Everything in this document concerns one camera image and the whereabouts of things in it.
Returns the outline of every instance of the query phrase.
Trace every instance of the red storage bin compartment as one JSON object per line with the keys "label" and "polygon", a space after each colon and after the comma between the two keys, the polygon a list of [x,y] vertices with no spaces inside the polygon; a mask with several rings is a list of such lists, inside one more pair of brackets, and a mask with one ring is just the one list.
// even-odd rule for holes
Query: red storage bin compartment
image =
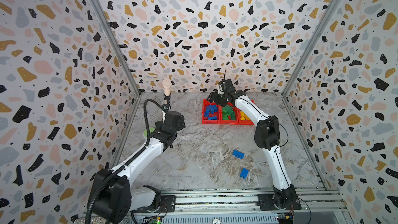
{"label": "red storage bin compartment", "polygon": [[250,126],[254,125],[251,120],[250,121],[242,121],[242,120],[240,120],[240,118],[241,118],[241,116],[240,116],[240,110],[239,110],[239,119],[238,119],[239,124],[250,125]]}
{"label": "red storage bin compartment", "polygon": [[216,103],[210,103],[206,99],[203,99],[202,124],[220,124],[220,110],[221,110],[221,108],[219,106],[217,106],[218,111],[215,112],[215,113],[209,114],[209,117],[217,116],[217,120],[210,121],[210,120],[207,119],[207,117],[205,117],[205,111],[206,111],[206,107],[208,105],[217,106]]}
{"label": "red storage bin compartment", "polygon": [[234,106],[232,105],[232,103],[228,103],[228,106],[232,107],[232,109],[234,110],[236,120],[235,120],[235,121],[232,121],[232,120],[223,120],[223,119],[222,119],[222,107],[220,107],[220,109],[219,109],[219,111],[220,111],[220,119],[221,119],[220,124],[239,124],[239,117],[240,117],[240,111],[239,111],[239,109],[237,109],[236,107],[234,107]]}

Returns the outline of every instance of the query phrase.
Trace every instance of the lego brick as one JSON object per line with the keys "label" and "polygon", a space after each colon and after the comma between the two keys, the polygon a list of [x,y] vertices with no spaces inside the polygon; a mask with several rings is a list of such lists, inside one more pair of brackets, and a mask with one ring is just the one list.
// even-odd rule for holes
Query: lego brick
{"label": "lego brick", "polygon": [[235,157],[238,157],[238,158],[240,158],[240,159],[243,159],[243,157],[245,156],[244,153],[238,152],[237,150],[234,150],[233,153],[232,153],[232,155],[234,155]]}
{"label": "lego brick", "polygon": [[242,111],[240,111],[240,116],[241,117],[244,117],[245,119],[241,119],[241,120],[246,120],[246,121],[250,121],[250,118],[244,113],[244,112],[242,112]]}
{"label": "lego brick", "polygon": [[243,168],[242,172],[240,173],[240,177],[245,179],[248,175],[249,171]]}
{"label": "lego brick", "polygon": [[212,109],[213,112],[218,112],[218,107],[216,105],[211,105],[210,109]]}
{"label": "lego brick", "polygon": [[230,107],[230,106],[225,106],[225,107],[223,108],[223,110],[225,110],[226,112],[231,113],[231,114],[234,112],[234,110],[233,110],[232,107]]}
{"label": "lego brick", "polygon": [[206,109],[206,111],[205,111],[205,114],[203,115],[203,116],[205,116],[205,117],[209,117],[209,114],[210,114],[210,112],[209,112],[210,110],[208,110],[208,109]]}

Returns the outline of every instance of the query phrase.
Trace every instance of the green lego brick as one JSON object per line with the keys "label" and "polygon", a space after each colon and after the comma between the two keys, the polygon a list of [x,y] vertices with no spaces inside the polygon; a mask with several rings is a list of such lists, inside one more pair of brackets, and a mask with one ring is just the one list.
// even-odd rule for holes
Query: green lego brick
{"label": "green lego brick", "polygon": [[227,112],[229,112],[229,113],[233,113],[234,112],[234,110],[232,109],[232,107],[230,107],[230,106],[226,106],[226,107],[224,107],[225,108],[225,110],[227,111]]}

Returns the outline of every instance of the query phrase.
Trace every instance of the blue lego brick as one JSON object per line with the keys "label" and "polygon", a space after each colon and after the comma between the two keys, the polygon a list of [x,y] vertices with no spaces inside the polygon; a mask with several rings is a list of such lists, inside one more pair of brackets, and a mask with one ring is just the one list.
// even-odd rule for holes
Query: blue lego brick
{"label": "blue lego brick", "polygon": [[242,172],[240,173],[240,177],[245,179],[248,176],[249,171],[243,168]]}
{"label": "blue lego brick", "polygon": [[210,111],[211,111],[212,113],[218,112],[218,107],[217,107],[217,105],[211,105],[211,106],[210,106]]}
{"label": "blue lego brick", "polygon": [[209,114],[210,114],[210,110],[207,109],[207,110],[205,111],[204,117],[209,117]]}
{"label": "blue lego brick", "polygon": [[234,150],[234,152],[232,153],[232,155],[234,155],[235,157],[238,157],[238,158],[240,158],[240,159],[243,159],[243,157],[245,156],[244,153],[238,152],[237,150]]}

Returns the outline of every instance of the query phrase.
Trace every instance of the green round object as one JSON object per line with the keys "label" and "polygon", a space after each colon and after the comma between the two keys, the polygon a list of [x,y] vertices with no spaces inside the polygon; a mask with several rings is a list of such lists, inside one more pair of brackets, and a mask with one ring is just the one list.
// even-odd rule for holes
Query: green round object
{"label": "green round object", "polygon": [[[149,127],[149,133],[155,131],[155,127]],[[147,138],[147,129],[144,130],[144,138]]]}

